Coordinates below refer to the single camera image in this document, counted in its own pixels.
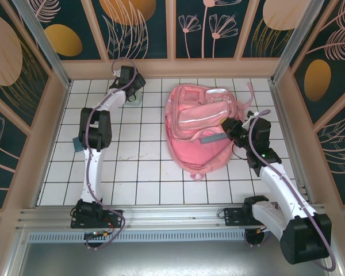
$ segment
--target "gold circle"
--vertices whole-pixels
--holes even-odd
[[[319,101],[326,93],[331,81],[331,69],[327,62],[321,59],[314,60],[306,70],[304,91],[312,102]]]
[[[136,16],[132,12],[129,2],[135,9]],[[141,12],[144,20],[149,20],[156,10],[156,0],[99,0],[105,13],[115,22],[122,25],[137,25],[137,10]]]
[[[45,33],[57,53],[76,56],[82,52],[81,39],[69,27],[53,24],[45,29]]]
[[[266,0],[263,6],[264,23],[273,30],[294,29],[309,0]]]
[[[17,81],[22,71],[21,42],[13,28],[0,17],[0,85]]]

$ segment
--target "floral wallpaper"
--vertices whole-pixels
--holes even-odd
[[[345,93],[345,0],[334,7],[294,77],[313,123]]]
[[[345,107],[317,135],[341,200],[345,204]]]
[[[31,126],[48,74],[0,4],[0,99]]]
[[[177,59],[233,58],[248,1],[177,0]]]
[[[166,59],[165,0],[92,0],[109,59]]]
[[[16,172],[26,138],[26,134],[0,112],[0,208]]]

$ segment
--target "floor tile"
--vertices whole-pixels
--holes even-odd
[[[251,79],[254,91],[270,91],[269,82],[266,78]]]
[[[180,79],[181,85],[197,85],[198,80],[197,79]]]
[[[64,113],[62,124],[78,125],[81,123],[81,108],[67,108]]]
[[[74,80],[70,93],[88,93],[90,82],[89,79]]]
[[[94,108],[105,98],[105,93],[88,94],[86,107]]]
[[[161,103],[162,103],[162,106],[166,106],[166,102],[168,100],[168,96],[170,95],[170,93],[167,93],[167,92],[164,92],[164,93],[161,93],[162,94],[162,100],[161,100]]]
[[[233,79],[235,91],[249,91],[248,82],[250,79]]]
[[[113,182],[114,181],[115,165],[116,165],[115,161],[103,161],[101,182]]]
[[[161,94],[162,93],[143,93],[143,107],[144,108],[153,108],[161,107]]]
[[[284,140],[270,140],[270,147],[280,158],[289,158]]]
[[[137,181],[138,161],[118,161],[116,164],[115,182]]]
[[[161,181],[181,181],[183,170],[174,161],[161,161]]]
[[[120,141],[139,141],[140,124],[121,124]]]
[[[160,181],[160,161],[139,161],[138,181]]]
[[[87,94],[70,94],[67,108],[83,108],[86,106]]]
[[[183,204],[183,182],[161,182],[161,204]]]
[[[136,188],[136,182],[116,182],[112,205],[134,205],[136,203]]]
[[[171,92],[179,84],[179,79],[162,79],[162,92]]]
[[[218,170],[214,170],[206,175],[207,180],[227,180],[229,179],[228,176],[228,168],[224,166]]]
[[[117,155],[118,142],[111,142],[110,146],[106,149],[103,156],[104,161],[115,161]]]
[[[62,125],[60,128],[58,142],[73,142],[73,138],[78,137],[79,125]]]
[[[56,143],[55,151],[52,155],[52,161],[73,161],[73,157],[73,143]]]
[[[258,106],[274,106],[271,92],[254,92],[254,97]]]
[[[166,128],[165,123],[161,125],[161,141],[166,141]]]
[[[40,205],[63,205],[66,189],[67,183],[46,183]]]
[[[125,129],[124,131],[126,132],[124,136],[127,135],[127,132],[130,129]],[[120,135],[120,124],[112,124],[111,125],[111,132],[112,132],[112,138],[111,141],[119,141],[119,135]]]
[[[159,204],[160,182],[139,182],[137,186],[137,204]]]
[[[250,92],[235,92],[236,99],[242,104],[246,104],[251,99]],[[251,106],[256,106],[255,98],[251,102]]]
[[[70,182],[83,182],[85,180],[85,161],[73,162]]]
[[[276,114],[276,108],[274,106],[258,106],[258,111],[264,111],[266,109],[271,110],[269,114],[263,116],[264,119],[270,122],[278,122],[278,117]]]
[[[228,163],[230,180],[250,180],[249,165],[245,160],[230,160]]]
[[[110,118],[112,124],[121,123],[122,108],[115,108],[110,111]]]
[[[142,124],[140,140],[160,141],[160,128],[161,124]]]
[[[80,200],[82,190],[83,190],[82,182],[69,183],[67,193],[65,195],[64,205],[75,206],[78,200]]]
[[[207,189],[205,181],[184,182],[184,203],[205,204],[207,202]]]
[[[254,193],[256,196],[265,196],[270,202],[277,202],[276,198],[272,195],[269,187],[261,180],[253,180]]]
[[[113,196],[114,183],[113,182],[102,182],[102,203],[105,205],[111,205],[111,199]]]
[[[122,124],[140,124],[142,108],[124,108],[122,111]]]
[[[217,88],[225,88],[228,91],[235,91],[232,79],[216,79]]]
[[[161,160],[172,160],[172,157],[167,148],[167,142],[161,142]]]
[[[161,92],[161,79],[145,79],[144,92]]]
[[[142,124],[159,122],[161,122],[161,108],[143,108]]]
[[[207,181],[208,203],[231,203],[229,181]]]
[[[214,79],[198,79],[198,85],[206,87],[216,87]]]
[[[247,159],[247,151],[244,148],[239,148],[237,146],[234,145],[234,153],[231,156],[231,159],[239,159],[239,158],[243,158],[243,159]]]
[[[254,196],[251,180],[230,181],[230,187],[233,203],[243,203],[245,198]]]
[[[280,123],[271,123],[270,139],[283,139]]]
[[[71,162],[51,162],[46,182],[68,182]]]
[[[92,80],[89,93],[103,93],[105,95],[108,90],[108,83],[108,79]]]
[[[117,160],[138,160],[139,142],[119,142]]]
[[[139,160],[160,160],[160,142],[140,142]]]

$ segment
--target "white robotic arm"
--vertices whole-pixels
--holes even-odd
[[[105,98],[112,94],[116,89],[109,89],[108,94],[105,96]],[[101,105],[101,102],[98,103],[95,106],[101,106],[97,109],[97,111],[109,111],[111,112],[113,109],[117,109],[122,107],[122,105],[125,103],[126,96],[125,91],[119,90],[115,92],[111,97],[108,98],[108,100]],[[92,191],[94,195],[99,199],[102,200],[102,190],[101,190],[101,172],[102,172],[102,164],[104,162],[104,155],[107,148],[103,148],[100,151],[97,151],[97,149],[92,148],[91,149],[91,163],[89,168],[89,180],[91,184]],[[85,154],[85,172],[87,170],[87,162],[90,157],[90,151],[88,149],[83,150]],[[83,202],[89,202],[92,203],[94,201],[94,198],[91,196],[89,189],[87,187],[87,179],[86,179],[86,173],[83,181],[83,190],[81,194],[81,199]]]
[[[269,187],[280,209],[263,195],[248,197],[242,208],[224,210],[225,223],[227,226],[238,222],[265,225],[280,241],[282,253],[291,264],[326,258],[331,242],[331,221],[326,214],[317,214],[291,183],[281,159],[270,148],[271,124],[260,117],[254,119],[258,115],[249,113],[245,123],[228,118],[221,126],[235,145],[247,151],[249,166]],[[263,233],[247,229],[246,239],[258,244],[263,240]]]

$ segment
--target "purple cable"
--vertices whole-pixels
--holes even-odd
[[[253,146],[253,141],[252,141],[252,132],[253,132],[253,128],[254,128],[254,125],[255,123],[257,122],[257,120],[259,119],[260,116],[262,115],[266,115],[266,114],[269,114],[271,112],[271,110],[269,109],[266,109],[266,110],[263,110],[261,111],[257,117],[255,117],[251,127],[250,127],[250,130],[249,130],[249,145],[251,146],[251,149],[253,151],[253,153],[255,154],[255,156],[257,156],[257,158],[262,161],[265,165],[267,165],[269,168],[271,168],[279,177],[280,179],[282,179],[287,187],[290,189],[290,191],[292,191],[293,195],[295,196],[295,198],[297,199],[299,205],[302,207],[302,209],[304,210],[304,212],[306,213],[306,215],[309,217],[311,223],[313,224],[313,226],[315,227],[316,231],[318,232],[318,234],[320,235],[321,237],[321,240],[322,242],[324,243],[324,245],[326,246],[327,248],[327,251],[329,253],[329,256],[331,258],[331,267],[328,268],[328,267],[325,267],[323,266],[322,264],[320,264],[319,262],[315,262],[316,265],[318,265],[319,267],[321,267],[322,269],[324,269],[325,271],[329,271],[329,272],[332,272],[332,271],[335,271],[336,269],[336,259],[335,259],[335,256],[334,256],[334,253],[332,252],[325,236],[323,235],[321,229],[319,228],[319,226],[317,225],[317,223],[315,222],[314,218],[312,217],[312,215],[309,213],[309,211],[306,209],[305,205],[303,204],[302,202],[302,199],[298,196],[298,194],[294,191],[294,187],[293,187],[293,184],[291,184],[286,178],[283,178],[282,174],[276,170],[275,167],[273,167],[270,163],[266,162],[259,154],[258,152],[255,150],[254,146]]]
[[[119,88],[119,89],[116,89],[114,91],[112,91],[110,94],[108,94],[101,102],[99,105],[97,105],[95,108],[92,109],[89,117],[88,117],[88,120],[87,120],[87,125],[86,125],[86,137],[85,137],[85,141],[86,141],[86,146],[87,146],[87,149],[90,153],[90,156],[89,156],[89,159],[87,161],[87,168],[86,168],[86,180],[87,180],[87,187],[88,187],[88,191],[90,192],[91,196],[95,199],[95,202],[97,202],[98,204],[100,204],[103,208],[107,209],[108,211],[116,214],[117,216],[121,217],[121,226],[120,226],[120,229],[119,231],[116,232],[115,235],[113,235],[113,237],[106,243],[103,243],[101,244],[99,247],[91,247],[89,246],[89,243],[88,241],[90,240],[91,237],[89,237],[87,240],[86,240],[86,246],[88,249],[93,249],[93,250],[97,250],[97,249],[103,249],[105,248],[106,246],[108,246],[114,239],[117,238],[117,236],[120,234],[120,232],[124,229],[124,226],[125,226],[125,217],[120,214],[119,212],[116,212],[115,210],[107,207],[105,204],[103,204],[93,193],[92,189],[91,189],[91,183],[90,183],[90,165],[91,165],[91,160],[92,160],[92,150],[91,150],[91,147],[90,147],[90,144],[89,144],[89,141],[88,141],[88,134],[89,134],[89,127],[91,125],[91,119],[92,119],[92,116],[93,114],[96,112],[97,109],[99,109],[113,94],[115,94],[116,92],[118,91],[121,91],[125,88],[127,88],[129,85],[131,85],[133,83],[133,81],[135,80],[136,76],[137,76],[137,67],[134,63],[133,60],[131,59],[128,59],[127,57],[120,57],[118,59],[115,59],[113,64],[111,65],[111,70],[112,72],[114,72],[114,65],[116,63],[116,61],[118,60],[121,60],[121,59],[126,59],[126,60],[129,60],[132,64],[133,64],[133,67],[134,67],[134,75],[133,75],[133,78],[131,79],[130,82],[128,82],[125,86],[123,86],[122,88]]]

